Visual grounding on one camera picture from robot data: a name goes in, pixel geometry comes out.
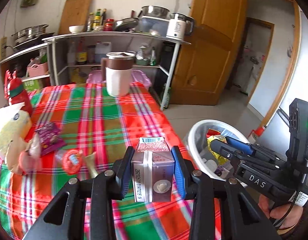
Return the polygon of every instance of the wooden cutting board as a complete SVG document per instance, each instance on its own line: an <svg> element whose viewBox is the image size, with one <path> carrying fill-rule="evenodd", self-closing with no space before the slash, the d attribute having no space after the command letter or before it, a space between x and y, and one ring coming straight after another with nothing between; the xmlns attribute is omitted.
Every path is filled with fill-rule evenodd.
<svg viewBox="0 0 308 240"><path fill-rule="evenodd" d="M59 35L68 34L69 26L85 25L92 0L66 0L59 26Z"/></svg>

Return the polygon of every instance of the human hand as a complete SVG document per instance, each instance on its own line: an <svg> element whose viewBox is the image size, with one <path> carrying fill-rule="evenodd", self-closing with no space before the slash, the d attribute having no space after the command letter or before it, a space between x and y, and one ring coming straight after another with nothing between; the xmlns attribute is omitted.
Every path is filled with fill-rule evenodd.
<svg viewBox="0 0 308 240"><path fill-rule="evenodd" d="M272 211L269 210L269 198L265 197L264 195L259 196L258 206L260 209L265 213L267 218L276 218L280 219L287 210L289 209L291 204L285 204L283 206L274 208ZM293 225L297 224L300 220L300 217L303 213L303 207L297 206L296 204L293 206L292 210L289 212L287 217L284 219L282 225L279 229L290 228Z"/></svg>

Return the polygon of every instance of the red bottle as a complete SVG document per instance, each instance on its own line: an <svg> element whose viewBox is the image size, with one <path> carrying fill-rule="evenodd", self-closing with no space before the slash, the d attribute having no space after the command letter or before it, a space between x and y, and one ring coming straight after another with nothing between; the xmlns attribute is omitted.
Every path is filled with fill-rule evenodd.
<svg viewBox="0 0 308 240"><path fill-rule="evenodd" d="M21 110L28 112L30 116L32 115L32 105L29 96L23 87L21 79L16 77L16 71L14 71L13 76L11 76L9 70L6 71L4 93L5 98L9 99L9 105L24 102L25 106L23 106Z"/></svg>

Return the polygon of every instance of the plaid tablecloth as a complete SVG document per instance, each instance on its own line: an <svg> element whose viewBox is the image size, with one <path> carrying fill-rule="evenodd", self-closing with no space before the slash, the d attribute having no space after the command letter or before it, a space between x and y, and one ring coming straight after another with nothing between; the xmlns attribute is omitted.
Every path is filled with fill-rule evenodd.
<svg viewBox="0 0 308 240"><path fill-rule="evenodd" d="M191 159L179 137L152 96L141 85L131 87L121 98L108 95L104 85L80 84L47 87L30 94L32 122L27 140L45 122L54 122L67 143L85 155L97 152L98 172L123 157L127 146L139 137L163 136L168 145L178 145ZM14 239L22 239L53 196L69 180L55 153L42 157L43 169L27 176L9 172L0 159L0 223ZM89 179L84 166L74 177ZM169 203L135 203L133 189L126 198L113 201L117 239L188 239L193 201L181 200L173 184ZM220 239L220 214L216 208L216 239ZM86 204L85 238L88 239L90 199Z"/></svg>

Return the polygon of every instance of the green box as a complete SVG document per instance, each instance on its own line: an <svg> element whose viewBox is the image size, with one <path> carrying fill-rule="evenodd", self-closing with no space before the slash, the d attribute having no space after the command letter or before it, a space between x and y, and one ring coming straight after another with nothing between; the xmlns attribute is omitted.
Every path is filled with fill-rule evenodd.
<svg viewBox="0 0 308 240"><path fill-rule="evenodd" d="M23 87L27 92L43 88L42 80L34 79L23 82Z"/></svg>

